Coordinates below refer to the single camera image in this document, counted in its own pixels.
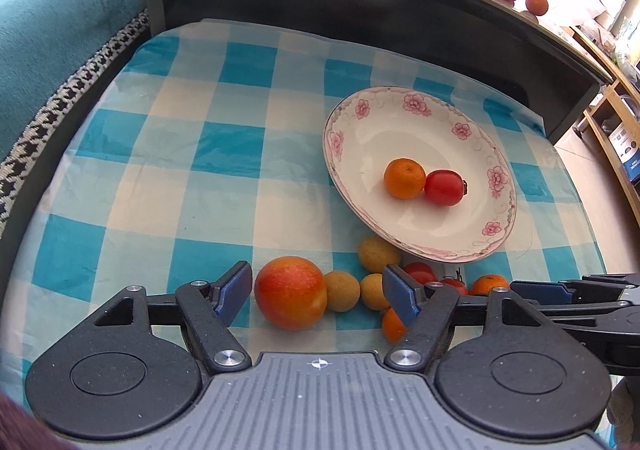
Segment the plate rim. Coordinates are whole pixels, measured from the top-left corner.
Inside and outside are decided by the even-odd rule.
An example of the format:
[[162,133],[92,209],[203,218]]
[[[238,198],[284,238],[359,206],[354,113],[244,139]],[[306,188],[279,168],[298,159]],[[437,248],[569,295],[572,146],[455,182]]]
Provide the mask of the plate rim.
[[[478,130],[480,131],[482,138],[487,141],[487,143],[489,143],[489,145],[494,149],[494,151],[497,153],[498,155],[498,159],[504,164],[505,168],[507,168],[509,170],[509,173],[511,175],[511,181],[512,181],[512,186],[513,189],[510,190],[509,193],[509,201],[510,201],[510,208],[508,210],[508,214],[511,218],[511,220],[508,222],[507,227],[505,228],[505,234],[501,239],[495,240],[494,242],[490,243],[488,246],[486,246],[484,249],[480,250],[479,253],[472,253],[470,255],[460,255],[454,258],[446,258],[445,256],[438,256],[437,253],[425,253],[423,250],[418,249],[417,247],[414,247],[412,245],[409,245],[405,242],[402,242],[399,239],[396,239],[395,237],[393,237],[392,235],[388,234],[380,225],[377,224],[376,221],[374,221],[371,217],[369,217],[368,213],[362,213],[352,202],[350,199],[348,199],[347,197],[345,197],[345,192],[343,191],[343,184],[341,184],[340,179],[337,176],[336,173],[336,169],[335,169],[335,163],[331,160],[328,152],[327,152],[327,148],[328,148],[328,132],[329,132],[329,128],[330,128],[330,124],[331,124],[331,120],[332,117],[334,116],[334,113],[342,106],[344,106],[344,102],[347,101],[348,99],[353,98],[356,94],[359,94],[361,92],[365,92],[368,90],[376,90],[376,89],[399,89],[399,92],[404,92],[404,93],[408,93],[408,92],[415,92],[417,94],[421,94],[423,96],[426,96],[429,99],[434,100],[435,102],[437,102],[440,105],[443,105],[445,107],[448,107],[449,109],[454,109],[454,113],[459,113],[460,115],[464,116],[466,120],[468,120],[468,122],[473,123],[474,125],[476,125],[476,127],[478,127]],[[487,134],[481,126],[478,125],[478,123],[476,123],[473,119],[469,118],[468,115],[466,115],[464,112],[462,112],[462,110],[459,110],[457,107],[453,106],[450,103],[447,103],[444,100],[441,100],[440,98],[437,98],[435,96],[431,96],[431,94],[427,94],[426,92],[423,92],[421,90],[415,90],[413,88],[406,88],[404,86],[397,86],[397,85],[377,85],[377,86],[370,86],[367,88],[361,88],[360,90],[357,90],[356,92],[350,94],[349,96],[346,96],[344,98],[342,98],[340,100],[340,102],[334,106],[333,110],[329,113],[329,116],[327,117],[325,123],[324,123],[324,129],[322,130],[322,156],[324,157],[324,163],[327,167],[327,171],[329,172],[329,176],[331,177],[335,188],[338,190],[338,193],[340,194],[340,197],[342,198],[342,200],[348,205],[348,207],[351,208],[351,211],[353,211],[353,213],[356,214],[356,216],[363,221],[367,227],[369,229],[371,229],[375,234],[377,234],[379,237],[382,237],[383,239],[385,239],[387,242],[391,243],[392,245],[396,246],[397,248],[399,248],[402,251],[405,251],[407,253],[410,253],[411,255],[415,255],[418,256],[420,258],[424,258],[426,260],[433,260],[433,261],[437,261],[437,262],[442,262],[442,263],[453,263],[453,264],[457,264],[457,263],[469,263],[469,262],[475,262],[478,260],[482,260],[483,258],[486,258],[487,256],[491,255],[492,253],[496,252],[496,250],[498,250],[498,248],[500,248],[501,245],[504,244],[504,242],[506,242],[506,240],[509,238],[509,236],[511,235],[511,232],[513,231],[513,226],[515,224],[516,221],[516,215],[517,215],[517,211],[518,211],[518,202],[517,202],[517,195],[516,195],[516,187],[515,187],[515,181],[513,179],[513,171],[511,170],[510,164],[508,162],[508,160],[506,159],[505,155],[502,153],[502,151],[498,148],[498,146],[494,143],[494,141],[491,139],[491,137],[489,136],[489,134]]]

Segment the box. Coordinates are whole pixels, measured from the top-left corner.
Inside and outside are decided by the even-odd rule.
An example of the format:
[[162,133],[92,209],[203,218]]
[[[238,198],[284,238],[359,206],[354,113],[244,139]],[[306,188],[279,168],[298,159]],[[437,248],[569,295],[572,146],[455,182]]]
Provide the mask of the box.
[[629,180],[633,183],[640,181],[640,149],[636,141],[626,133],[623,123],[609,135],[609,141],[620,157]]

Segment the red cherry tomato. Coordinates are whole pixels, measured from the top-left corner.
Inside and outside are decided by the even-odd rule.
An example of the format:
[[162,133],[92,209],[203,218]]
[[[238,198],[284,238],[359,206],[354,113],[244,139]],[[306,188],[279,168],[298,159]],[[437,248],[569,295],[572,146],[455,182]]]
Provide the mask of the red cherry tomato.
[[447,276],[446,278],[443,278],[441,282],[455,287],[461,295],[469,294],[469,290],[466,288],[466,285],[463,282],[460,282],[460,280]]
[[429,282],[437,282],[438,277],[429,264],[423,262],[412,262],[404,266],[404,272],[411,276],[418,284],[428,284]]
[[453,170],[434,170],[427,175],[424,195],[436,205],[453,206],[466,195],[466,182]]

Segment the white oval plate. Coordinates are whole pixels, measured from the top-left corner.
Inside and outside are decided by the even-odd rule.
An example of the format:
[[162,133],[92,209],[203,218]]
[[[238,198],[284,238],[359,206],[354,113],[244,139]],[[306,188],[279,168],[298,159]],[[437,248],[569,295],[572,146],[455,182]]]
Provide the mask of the white oval plate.
[[[431,260],[465,263],[494,252],[516,216],[513,176],[489,136],[460,110],[396,86],[344,99],[324,127],[324,160],[340,195],[380,237]],[[468,185],[453,207],[423,194],[404,201],[383,184],[386,166],[407,157],[425,172],[450,169]]]

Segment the pink flower design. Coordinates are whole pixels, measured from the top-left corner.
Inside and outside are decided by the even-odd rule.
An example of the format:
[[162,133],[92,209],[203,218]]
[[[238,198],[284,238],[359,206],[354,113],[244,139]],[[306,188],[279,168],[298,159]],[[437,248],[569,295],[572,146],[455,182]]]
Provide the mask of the pink flower design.
[[338,161],[342,159],[342,143],[344,142],[344,134],[342,131],[329,132],[329,144],[331,145],[331,152],[338,158]]
[[489,188],[491,188],[491,195],[494,199],[500,197],[500,192],[504,186],[509,182],[509,176],[504,172],[502,166],[494,166],[489,168],[486,172],[489,178]]
[[458,136],[458,139],[466,141],[466,138],[471,136],[471,129],[467,123],[456,123],[453,125],[451,131]]
[[502,231],[502,228],[500,227],[500,223],[488,222],[484,226],[484,229],[482,230],[482,234],[486,237],[492,237],[496,233],[500,233],[501,231]]
[[356,117],[358,119],[366,117],[367,115],[369,115],[369,110],[369,101],[367,101],[366,99],[359,100],[358,104],[356,105]]
[[431,115],[431,110],[424,102],[424,96],[422,94],[407,94],[404,96],[404,105],[402,105],[402,108],[415,115]]

